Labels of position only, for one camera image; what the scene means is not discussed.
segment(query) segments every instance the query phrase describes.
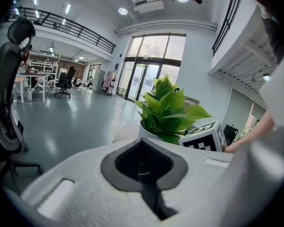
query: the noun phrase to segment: chair headrest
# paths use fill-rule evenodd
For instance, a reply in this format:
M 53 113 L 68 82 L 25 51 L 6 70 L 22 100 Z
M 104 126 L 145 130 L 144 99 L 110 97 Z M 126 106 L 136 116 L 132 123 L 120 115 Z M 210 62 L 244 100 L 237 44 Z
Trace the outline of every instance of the chair headrest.
M 20 45 L 26 38 L 32 38 L 35 35 L 34 25 L 24 17 L 20 17 L 13 22 L 8 31 L 9 41 L 17 45 Z

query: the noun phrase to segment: chair caster wheel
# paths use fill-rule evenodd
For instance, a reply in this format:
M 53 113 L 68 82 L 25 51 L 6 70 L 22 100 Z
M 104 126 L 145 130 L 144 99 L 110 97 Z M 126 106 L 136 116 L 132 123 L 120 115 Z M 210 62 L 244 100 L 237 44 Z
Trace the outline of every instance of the chair caster wheel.
M 24 143 L 25 145 L 24 145 L 24 147 L 23 147 L 23 150 L 24 150 L 24 152 L 28 152 L 28 150 L 29 150 L 29 147 L 27 146 L 27 144 L 26 143 Z
M 42 166 L 38 167 L 38 172 L 39 172 L 40 174 L 44 173 L 44 169 L 43 169 Z

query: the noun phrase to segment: potted plant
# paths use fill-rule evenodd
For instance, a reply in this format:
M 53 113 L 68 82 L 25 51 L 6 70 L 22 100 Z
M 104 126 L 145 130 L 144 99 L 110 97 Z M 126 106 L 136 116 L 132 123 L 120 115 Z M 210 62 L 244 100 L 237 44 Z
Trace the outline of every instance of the potted plant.
M 144 101 L 135 101 L 142 109 L 139 137 L 162 139 L 179 144 L 180 135 L 194 122 L 211 116 L 199 105 L 191 105 L 184 112 L 184 89 L 172 85 L 166 75 L 154 79 L 154 90 L 142 95 Z

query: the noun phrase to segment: trash bin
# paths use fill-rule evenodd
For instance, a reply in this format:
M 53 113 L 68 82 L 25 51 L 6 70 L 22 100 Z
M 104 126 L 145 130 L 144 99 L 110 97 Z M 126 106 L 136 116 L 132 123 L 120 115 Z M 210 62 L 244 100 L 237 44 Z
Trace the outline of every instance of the trash bin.
M 25 91 L 25 97 L 27 100 L 32 100 L 32 91 L 31 90 Z

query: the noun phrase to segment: chair base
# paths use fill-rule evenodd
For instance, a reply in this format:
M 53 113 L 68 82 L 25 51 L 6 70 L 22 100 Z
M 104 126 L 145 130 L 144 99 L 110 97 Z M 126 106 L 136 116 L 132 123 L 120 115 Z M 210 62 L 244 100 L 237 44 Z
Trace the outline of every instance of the chair base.
M 61 90 L 62 92 L 55 93 L 54 96 L 56 96 L 56 94 L 60 94 L 59 98 L 61 98 L 65 94 L 68 96 L 69 99 L 71 98 L 71 93 L 67 92 L 67 90 L 64 88 L 61 88 Z
M 38 167 L 39 173 L 42 174 L 44 172 L 43 167 L 41 167 L 41 165 L 38 164 L 38 163 L 17 161 L 17 160 L 14 160 L 12 158 L 8 159 L 5 163 L 5 165 L 3 166 L 2 170 L 0 171 L 0 180 L 2 180 L 8 172 L 10 172 L 12 181 L 14 183 L 14 186 L 15 186 L 18 194 L 20 194 L 20 192 L 18 190 L 16 181 L 15 181 L 15 176 L 18 176 L 18 172 L 16 171 L 17 167 Z

